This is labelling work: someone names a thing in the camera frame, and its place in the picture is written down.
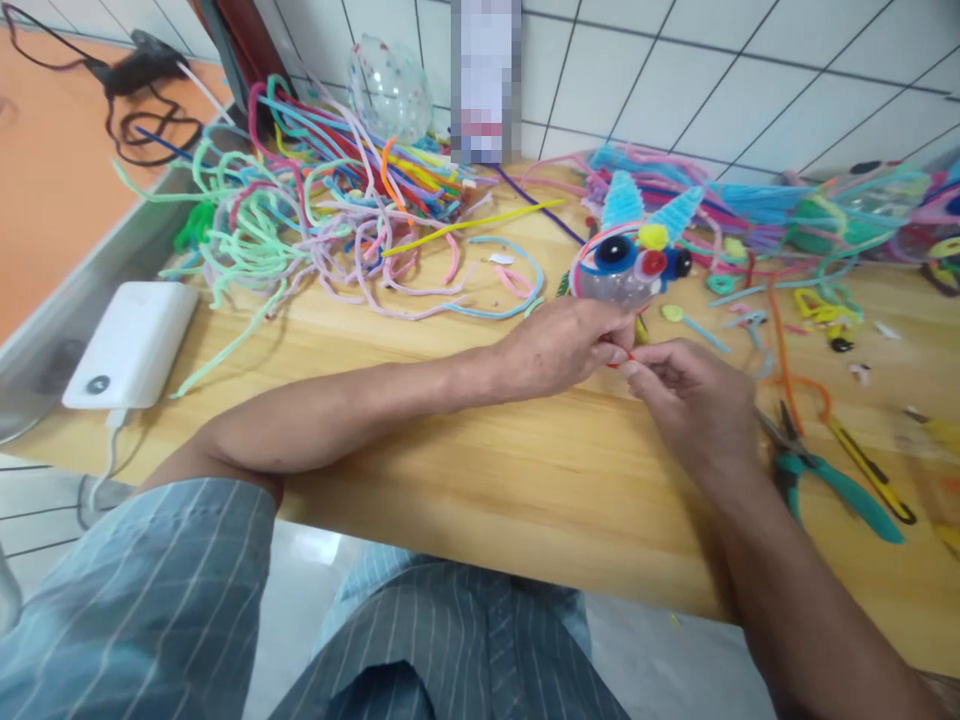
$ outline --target floor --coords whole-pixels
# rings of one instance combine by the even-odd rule
[[[0,455],[0,545],[24,598],[98,519],[84,509],[88,485],[89,479]],[[129,492],[112,483],[98,500],[110,507]],[[243,720],[269,717],[305,667],[364,545],[277,521]],[[632,718],[774,717],[739,628],[600,595],[587,597],[587,615],[596,667]]]

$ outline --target striped shirt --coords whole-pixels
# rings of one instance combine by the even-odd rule
[[[239,718],[274,511],[204,478],[110,513],[0,640],[0,718]],[[625,719],[585,648],[579,593],[381,546],[272,717]]]

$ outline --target shirt sleeve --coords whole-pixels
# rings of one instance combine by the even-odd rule
[[[266,491],[225,478],[123,503],[0,640],[0,717],[240,717],[274,512]]]

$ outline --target pliers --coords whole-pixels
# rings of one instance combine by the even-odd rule
[[[783,431],[777,423],[757,410],[760,424],[777,449],[773,482],[797,522],[801,522],[797,484],[803,474],[809,471],[833,488],[883,540],[897,545],[903,543],[903,533],[870,493],[823,458],[807,452],[803,443],[800,442],[800,435],[784,402],[780,403],[780,414]]]

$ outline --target clear plastic ball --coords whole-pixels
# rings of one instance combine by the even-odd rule
[[[405,145],[422,138],[433,122],[433,99],[420,62],[403,45],[387,46],[364,35],[350,56],[350,103],[364,126]]]

